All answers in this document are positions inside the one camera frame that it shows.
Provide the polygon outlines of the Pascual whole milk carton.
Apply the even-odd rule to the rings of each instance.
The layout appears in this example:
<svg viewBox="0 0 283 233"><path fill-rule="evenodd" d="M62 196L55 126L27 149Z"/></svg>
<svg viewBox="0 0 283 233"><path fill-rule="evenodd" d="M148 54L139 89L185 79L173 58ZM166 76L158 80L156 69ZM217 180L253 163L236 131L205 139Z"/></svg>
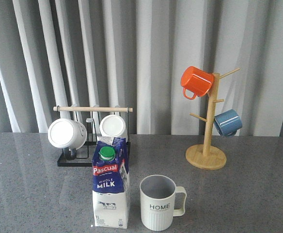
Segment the Pascual whole milk carton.
<svg viewBox="0 0 283 233"><path fill-rule="evenodd" d="M126 229L130 206L126 139L101 137L92 158L92 169L95 226Z"/></svg>

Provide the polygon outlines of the cream HOME mug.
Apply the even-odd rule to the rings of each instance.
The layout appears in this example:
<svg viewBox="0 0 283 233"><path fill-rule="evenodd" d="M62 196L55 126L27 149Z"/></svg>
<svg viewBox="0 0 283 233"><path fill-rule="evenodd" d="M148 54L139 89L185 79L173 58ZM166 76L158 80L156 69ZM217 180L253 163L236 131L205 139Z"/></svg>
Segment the cream HOME mug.
<svg viewBox="0 0 283 233"><path fill-rule="evenodd" d="M175 209L176 194L183 194L181 207ZM140 183L141 221L152 231L169 228L176 216L185 214L187 192L164 175L150 175Z"/></svg>

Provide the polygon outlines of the white ribbed mug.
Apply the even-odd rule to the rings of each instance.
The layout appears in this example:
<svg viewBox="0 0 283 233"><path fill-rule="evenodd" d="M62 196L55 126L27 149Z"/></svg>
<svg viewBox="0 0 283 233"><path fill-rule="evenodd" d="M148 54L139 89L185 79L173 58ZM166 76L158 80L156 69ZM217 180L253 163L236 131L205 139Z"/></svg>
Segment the white ribbed mug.
<svg viewBox="0 0 283 233"><path fill-rule="evenodd" d="M127 128L124 119L118 115L104 117L99 125L102 136L127 138Z"/></svg>

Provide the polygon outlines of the orange mug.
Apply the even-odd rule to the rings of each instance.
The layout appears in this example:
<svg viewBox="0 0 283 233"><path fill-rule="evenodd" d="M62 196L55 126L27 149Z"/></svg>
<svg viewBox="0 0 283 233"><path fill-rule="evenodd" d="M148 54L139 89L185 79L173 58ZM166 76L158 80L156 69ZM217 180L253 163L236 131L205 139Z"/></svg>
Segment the orange mug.
<svg viewBox="0 0 283 233"><path fill-rule="evenodd" d="M196 67L189 66L181 77L183 95L189 100L202 97L210 90L215 76Z"/></svg>

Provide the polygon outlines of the wooden mug tree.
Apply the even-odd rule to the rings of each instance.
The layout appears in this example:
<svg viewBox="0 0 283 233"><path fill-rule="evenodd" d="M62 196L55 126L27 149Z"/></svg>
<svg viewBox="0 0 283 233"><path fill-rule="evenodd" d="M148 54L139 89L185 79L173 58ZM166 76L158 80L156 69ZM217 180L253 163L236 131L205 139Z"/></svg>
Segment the wooden mug tree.
<svg viewBox="0 0 283 233"><path fill-rule="evenodd" d="M206 170L216 170L224 167L226 164L227 159L224 152L219 148L216 148L211 145L212 129L215 117L216 104L224 101L224 99L217 98L220 79L231 75L239 70L239 68L236 68L223 75L219 73L213 73L214 82L212 87L208 91L208 107L206 119L193 113L190 114L193 117L205 121L204 143L193 145L186 150L187 161L195 167Z"/></svg>

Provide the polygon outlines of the blue mug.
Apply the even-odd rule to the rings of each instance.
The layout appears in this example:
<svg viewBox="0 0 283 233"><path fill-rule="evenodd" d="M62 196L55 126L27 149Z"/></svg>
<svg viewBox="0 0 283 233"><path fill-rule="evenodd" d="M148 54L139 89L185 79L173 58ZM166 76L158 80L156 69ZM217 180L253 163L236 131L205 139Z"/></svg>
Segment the blue mug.
<svg viewBox="0 0 283 233"><path fill-rule="evenodd" d="M214 117L214 125L221 136L232 137L242 128L242 121L237 112L230 109Z"/></svg>

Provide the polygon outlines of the grey white curtain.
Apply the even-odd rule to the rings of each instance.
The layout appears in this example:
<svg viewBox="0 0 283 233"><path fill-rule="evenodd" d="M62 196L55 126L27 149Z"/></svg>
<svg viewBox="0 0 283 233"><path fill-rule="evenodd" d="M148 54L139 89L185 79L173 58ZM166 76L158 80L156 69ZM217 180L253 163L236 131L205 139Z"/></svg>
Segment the grey white curtain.
<svg viewBox="0 0 283 233"><path fill-rule="evenodd" d="M0 132L45 133L77 105L132 107L131 133L203 134L188 66L237 68L216 112L283 136L283 0L0 0Z"/></svg>

